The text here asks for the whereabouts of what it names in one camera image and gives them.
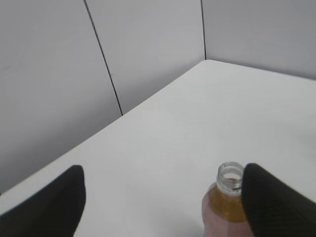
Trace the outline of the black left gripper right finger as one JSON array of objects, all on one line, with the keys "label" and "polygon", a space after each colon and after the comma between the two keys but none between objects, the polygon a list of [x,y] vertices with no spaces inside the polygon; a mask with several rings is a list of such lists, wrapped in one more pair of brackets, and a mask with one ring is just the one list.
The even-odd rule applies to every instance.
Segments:
[{"label": "black left gripper right finger", "polygon": [[316,204],[256,163],[245,166],[242,206],[255,237],[314,237]]}]

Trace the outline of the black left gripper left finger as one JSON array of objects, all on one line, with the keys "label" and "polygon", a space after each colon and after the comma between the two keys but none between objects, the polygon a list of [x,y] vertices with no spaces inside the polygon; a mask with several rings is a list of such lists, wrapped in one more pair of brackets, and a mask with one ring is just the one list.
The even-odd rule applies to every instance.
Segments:
[{"label": "black left gripper left finger", "polygon": [[72,237],[86,203],[84,170],[73,165],[0,216],[2,237]]}]

